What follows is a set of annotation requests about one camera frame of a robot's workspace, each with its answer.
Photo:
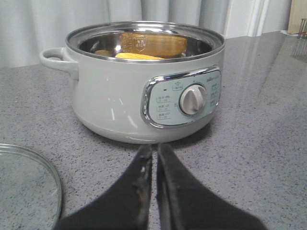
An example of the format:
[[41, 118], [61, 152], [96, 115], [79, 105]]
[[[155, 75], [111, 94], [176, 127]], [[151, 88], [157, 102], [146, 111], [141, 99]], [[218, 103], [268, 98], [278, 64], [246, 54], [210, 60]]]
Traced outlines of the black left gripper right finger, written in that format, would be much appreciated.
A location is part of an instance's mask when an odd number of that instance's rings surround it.
[[159, 144], [157, 202], [163, 230], [265, 230], [255, 216], [206, 188], [168, 144]]

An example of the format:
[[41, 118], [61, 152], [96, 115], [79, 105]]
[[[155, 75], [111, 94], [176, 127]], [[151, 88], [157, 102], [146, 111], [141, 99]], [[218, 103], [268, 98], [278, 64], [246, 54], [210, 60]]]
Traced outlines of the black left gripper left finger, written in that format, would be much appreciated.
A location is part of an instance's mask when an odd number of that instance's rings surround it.
[[140, 146], [118, 180], [101, 196], [60, 220], [56, 230], [146, 230], [152, 187], [152, 148]]

